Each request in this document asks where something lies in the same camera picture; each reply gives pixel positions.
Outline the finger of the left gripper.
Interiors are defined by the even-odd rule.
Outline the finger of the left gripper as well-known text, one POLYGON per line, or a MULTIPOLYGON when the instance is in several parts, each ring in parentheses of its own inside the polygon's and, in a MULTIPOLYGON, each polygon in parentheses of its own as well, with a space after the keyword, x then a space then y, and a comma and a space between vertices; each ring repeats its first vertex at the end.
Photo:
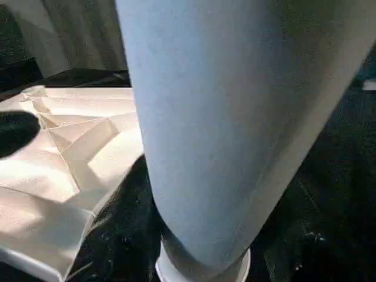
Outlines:
POLYGON ((1 159, 28 145, 40 131, 38 118, 29 112, 1 112, 1 159))

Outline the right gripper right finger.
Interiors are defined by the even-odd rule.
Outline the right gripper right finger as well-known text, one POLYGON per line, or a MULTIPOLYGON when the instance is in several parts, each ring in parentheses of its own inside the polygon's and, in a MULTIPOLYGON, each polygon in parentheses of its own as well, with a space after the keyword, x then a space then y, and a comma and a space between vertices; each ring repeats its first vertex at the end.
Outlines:
POLYGON ((315 191, 303 177, 290 182, 251 244, 251 280, 372 281, 367 251, 315 191))

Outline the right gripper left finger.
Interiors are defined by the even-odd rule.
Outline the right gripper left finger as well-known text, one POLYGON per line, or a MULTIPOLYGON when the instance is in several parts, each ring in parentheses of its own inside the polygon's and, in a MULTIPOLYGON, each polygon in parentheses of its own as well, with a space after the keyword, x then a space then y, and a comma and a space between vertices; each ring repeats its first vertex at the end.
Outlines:
POLYGON ((140 156, 93 221, 67 281, 153 281, 160 217, 140 156))

